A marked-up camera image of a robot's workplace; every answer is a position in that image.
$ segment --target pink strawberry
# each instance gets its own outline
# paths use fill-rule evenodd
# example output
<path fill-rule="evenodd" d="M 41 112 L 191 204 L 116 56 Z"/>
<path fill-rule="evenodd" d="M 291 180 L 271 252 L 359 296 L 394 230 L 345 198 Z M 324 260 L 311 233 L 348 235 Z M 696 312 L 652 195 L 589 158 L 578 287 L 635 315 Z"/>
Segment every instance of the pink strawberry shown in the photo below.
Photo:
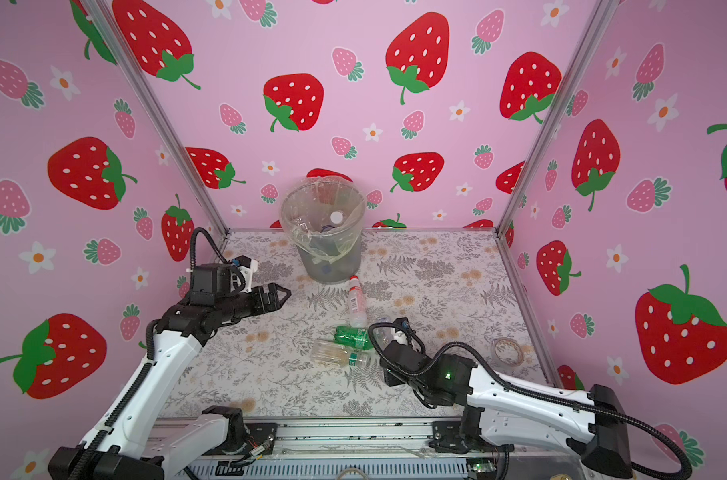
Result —
<path fill-rule="evenodd" d="M 274 204 L 275 199 L 278 198 L 278 189 L 273 184 L 267 184 L 260 190 L 262 194 L 262 200 L 268 204 Z"/>
<path fill-rule="evenodd" d="M 153 237 L 153 219 L 147 216 L 147 210 L 137 207 L 134 210 L 134 222 L 137 224 L 137 233 L 145 240 Z"/>
<path fill-rule="evenodd" d="M 504 23 L 505 13 L 499 8 L 478 22 L 478 26 L 475 27 L 476 36 L 473 37 L 473 51 L 475 54 L 483 55 L 487 50 L 491 49 L 492 43 L 496 42 L 499 35 L 503 33 Z"/>
<path fill-rule="evenodd" d="M 635 101 L 643 100 L 654 90 L 654 80 L 659 78 L 664 67 L 665 46 L 657 43 L 651 47 L 644 61 L 638 65 L 638 71 L 635 73 L 636 84 L 633 85 L 633 98 Z"/>
<path fill-rule="evenodd" d="M 421 110 L 415 110 L 403 119 L 401 135 L 407 140 L 416 137 L 418 131 L 425 126 L 425 114 Z"/>
<path fill-rule="evenodd" d="M 334 137 L 331 139 L 331 146 L 340 157 L 346 159 L 355 158 L 358 155 L 358 150 L 352 146 L 352 142 L 346 138 Z"/>
<path fill-rule="evenodd" d="M 593 323 L 592 317 L 587 313 L 584 315 L 577 313 L 572 316 L 569 325 L 571 326 L 571 331 L 581 339 L 587 336 L 593 336 L 593 332 L 595 331 L 595 323 Z"/>
<path fill-rule="evenodd" d="M 343 77 L 347 77 L 350 82 L 358 82 L 363 78 L 363 67 L 358 62 L 356 54 L 346 48 L 334 48 L 331 52 L 331 58 L 334 61 L 336 72 Z"/>
<path fill-rule="evenodd" d="M 110 265 L 120 258 L 120 247 L 109 238 L 103 238 L 99 243 L 96 240 L 87 243 L 83 253 L 86 255 L 86 260 L 92 264 L 99 262 L 102 265 Z"/>
<path fill-rule="evenodd" d="M 28 82 L 22 69 L 11 62 L 0 59 L 0 92 L 19 100 L 27 108 L 39 109 L 44 105 L 43 93 L 35 82 Z"/>
<path fill-rule="evenodd" d="M 123 320 L 120 321 L 120 334 L 128 342 L 134 338 L 137 330 L 139 330 L 139 307 L 132 303 L 124 310 Z"/>
<path fill-rule="evenodd" d="M 220 118 L 222 123 L 230 127 L 230 131 L 234 134 L 246 133 L 246 124 L 243 123 L 243 117 L 240 116 L 238 110 L 232 108 L 228 104 L 220 104 Z"/>
<path fill-rule="evenodd" d="M 671 190 L 666 178 L 658 177 L 653 183 L 646 178 L 627 195 L 627 208 L 645 214 L 653 206 L 659 208 L 668 201 Z"/>
<path fill-rule="evenodd" d="M 11 180 L 0 180 L 0 232 L 3 235 L 18 233 L 27 223 L 23 217 L 30 215 L 30 202 L 22 187 Z"/>
<path fill-rule="evenodd" d="M 483 200 L 479 201 L 477 204 L 475 204 L 475 208 L 473 208 L 473 215 L 483 215 L 486 213 L 486 210 L 492 207 L 492 203 L 494 201 L 491 197 L 486 197 Z"/>
<path fill-rule="evenodd" d="M 549 192 L 555 186 L 555 180 L 558 179 L 558 162 L 550 160 L 548 164 L 548 173 L 545 174 L 545 189 Z"/>

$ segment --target white flower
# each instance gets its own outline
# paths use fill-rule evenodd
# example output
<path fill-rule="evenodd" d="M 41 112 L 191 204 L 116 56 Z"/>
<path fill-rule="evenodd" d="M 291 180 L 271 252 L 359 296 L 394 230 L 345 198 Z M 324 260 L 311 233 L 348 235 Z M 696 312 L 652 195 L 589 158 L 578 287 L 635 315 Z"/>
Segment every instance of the white flower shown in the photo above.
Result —
<path fill-rule="evenodd" d="M 58 68 L 51 65 L 51 74 L 54 78 L 48 82 L 52 87 L 62 91 L 62 95 L 67 100 L 72 100 L 73 94 L 80 94 L 80 90 L 73 83 L 73 75 L 71 72 L 60 72 Z"/>
<path fill-rule="evenodd" d="M 206 0 L 206 3 L 211 5 L 211 14 L 214 15 L 214 18 L 219 18 L 222 15 L 230 20 L 229 7 L 233 4 L 233 0 Z"/>
<path fill-rule="evenodd" d="M 606 262 L 606 268 L 614 267 L 614 270 L 617 270 L 617 272 L 622 271 L 622 264 L 627 263 L 629 258 L 627 258 L 627 255 L 622 255 L 622 245 L 617 245 L 617 248 L 606 249 L 606 254 L 608 255 L 608 262 Z"/>
<path fill-rule="evenodd" d="M 366 134 L 366 141 L 379 141 L 379 135 L 382 134 L 382 130 L 378 129 L 375 124 L 371 124 L 371 127 L 363 129 L 363 133 Z"/>
<path fill-rule="evenodd" d="M 143 286 L 147 286 L 147 277 L 150 276 L 150 272 L 145 272 L 142 270 L 141 266 L 137 267 L 137 274 L 132 275 L 131 279 L 134 281 L 134 288 L 136 290 L 139 290 Z"/>
<path fill-rule="evenodd" d="M 54 264 L 51 259 L 57 253 L 53 248 L 45 249 L 40 242 L 32 243 L 32 252 L 22 252 L 19 258 L 25 262 L 30 262 L 30 274 L 34 274 L 41 268 L 44 270 L 53 270 Z"/>
<path fill-rule="evenodd" d="M 622 385 L 622 379 L 630 378 L 630 374 L 627 373 L 627 370 L 622 368 L 622 359 L 620 357 L 613 360 L 611 357 L 607 356 L 606 361 L 608 362 L 608 369 L 606 372 L 610 376 L 614 377 L 614 380 L 617 381 L 618 385 Z"/>
<path fill-rule="evenodd" d="M 25 453 L 22 466 L 14 470 L 10 478 L 21 478 L 22 480 L 30 480 L 33 476 L 39 473 L 45 473 L 47 456 L 48 448 L 40 453 Z"/>
<path fill-rule="evenodd" d="M 668 120 L 678 117 L 678 110 L 673 108 L 676 100 L 678 100 L 678 94 L 673 94 L 667 101 L 658 99 L 654 104 L 655 112 L 651 114 L 647 122 L 657 124 L 657 131 L 662 131 Z"/>
<path fill-rule="evenodd" d="M 465 107 L 465 101 L 460 100 L 456 105 L 449 107 L 449 111 L 452 112 L 449 120 L 465 121 L 465 114 L 470 111 L 470 107 Z"/>
<path fill-rule="evenodd" d="M 542 17 L 542 21 L 539 24 L 541 26 L 551 24 L 552 26 L 557 27 L 559 18 L 562 14 L 569 11 L 569 6 L 563 5 L 563 0 L 555 0 L 555 2 L 545 3 L 542 5 L 542 9 L 545 10 L 545 16 Z"/>
<path fill-rule="evenodd" d="M 606 78 L 612 75 L 616 77 L 619 74 L 619 65 L 625 61 L 625 57 L 627 57 L 627 53 L 622 53 L 619 47 L 617 47 L 614 55 L 606 61 Z"/>
<path fill-rule="evenodd" d="M 468 192 L 472 189 L 473 187 L 468 187 L 467 182 L 464 182 L 462 185 L 457 185 L 457 195 L 464 195 L 467 197 Z"/>

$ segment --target floral tablecloth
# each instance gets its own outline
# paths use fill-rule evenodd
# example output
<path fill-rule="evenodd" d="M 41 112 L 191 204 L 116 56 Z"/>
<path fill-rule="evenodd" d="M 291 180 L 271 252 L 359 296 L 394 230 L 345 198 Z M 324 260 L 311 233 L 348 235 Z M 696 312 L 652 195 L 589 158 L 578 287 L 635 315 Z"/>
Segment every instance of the floral tablecloth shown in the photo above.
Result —
<path fill-rule="evenodd" d="M 545 381 L 491 232 L 364 230 L 362 250 L 358 276 L 370 321 L 407 316 L 429 355 L 460 340 L 500 372 Z M 224 254 L 258 260 L 254 285 L 277 282 L 292 297 L 278 312 L 221 329 L 160 416 L 197 417 L 212 405 L 237 406 L 247 416 L 461 414 L 456 406 L 428 410 L 408 387 L 388 387 L 378 362 L 350 369 L 310 360 L 312 341 L 332 340 L 347 322 L 347 284 L 311 280 L 281 230 L 231 233 Z"/>

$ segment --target transparent trash bin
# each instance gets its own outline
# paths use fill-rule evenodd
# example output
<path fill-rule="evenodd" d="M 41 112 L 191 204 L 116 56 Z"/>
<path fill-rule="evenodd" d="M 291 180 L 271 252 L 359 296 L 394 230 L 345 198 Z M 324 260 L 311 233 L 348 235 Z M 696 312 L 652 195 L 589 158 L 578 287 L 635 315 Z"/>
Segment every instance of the transparent trash bin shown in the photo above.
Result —
<path fill-rule="evenodd" d="M 280 207 L 280 224 L 311 278 L 348 281 L 361 264 L 366 198 L 344 178 L 307 178 Z"/>

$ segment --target plastic bottle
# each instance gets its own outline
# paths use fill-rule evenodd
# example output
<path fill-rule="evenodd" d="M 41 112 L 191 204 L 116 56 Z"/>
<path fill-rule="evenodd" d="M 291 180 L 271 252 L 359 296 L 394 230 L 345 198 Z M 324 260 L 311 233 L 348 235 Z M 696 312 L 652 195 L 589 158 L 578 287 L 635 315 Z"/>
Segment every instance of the plastic bottle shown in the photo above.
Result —
<path fill-rule="evenodd" d="M 366 297 L 363 296 L 361 282 L 355 275 L 350 277 L 347 305 L 350 309 L 350 325 L 357 328 L 366 326 L 368 323 L 366 318 Z"/>

